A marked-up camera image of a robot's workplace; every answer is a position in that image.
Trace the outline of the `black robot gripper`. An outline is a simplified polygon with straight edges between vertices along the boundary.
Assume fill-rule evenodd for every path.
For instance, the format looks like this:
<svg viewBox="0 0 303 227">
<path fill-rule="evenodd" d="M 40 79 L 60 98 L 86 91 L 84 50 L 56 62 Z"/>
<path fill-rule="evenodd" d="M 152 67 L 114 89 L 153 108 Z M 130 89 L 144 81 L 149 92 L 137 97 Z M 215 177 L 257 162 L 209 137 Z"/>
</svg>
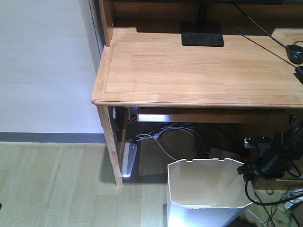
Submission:
<svg viewBox="0 0 303 227">
<path fill-rule="evenodd" d="M 254 176 L 259 176 L 264 179 L 281 178 L 288 170 L 288 159 L 279 155 L 282 151 L 282 144 L 280 142 L 269 143 L 254 143 L 254 147 L 261 153 L 252 165 L 243 164 L 237 168 L 239 175 L 243 176 L 245 182 L 251 181 Z"/>
</svg>

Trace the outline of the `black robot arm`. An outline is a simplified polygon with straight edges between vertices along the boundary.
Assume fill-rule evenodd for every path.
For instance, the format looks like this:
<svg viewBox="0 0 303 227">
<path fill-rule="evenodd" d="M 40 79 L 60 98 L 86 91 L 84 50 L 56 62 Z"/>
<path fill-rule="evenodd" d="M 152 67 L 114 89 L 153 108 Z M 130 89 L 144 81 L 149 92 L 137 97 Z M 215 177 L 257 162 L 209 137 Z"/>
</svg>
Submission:
<svg viewBox="0 0 303 227">
<path fill-rule="evenodd" d="M 274 137 L 249 137 L 244 139 L 245 148 L 256 148 L 258 156 L 254 161 L 237 168 L 244 181 L 255 176 L 266 180 L 281 178 L 294 168 L 293 161 L 303 155 L 303 122 L 296 114 L 289 115 L 290 128 L 277 132 Z"/>
</svg>

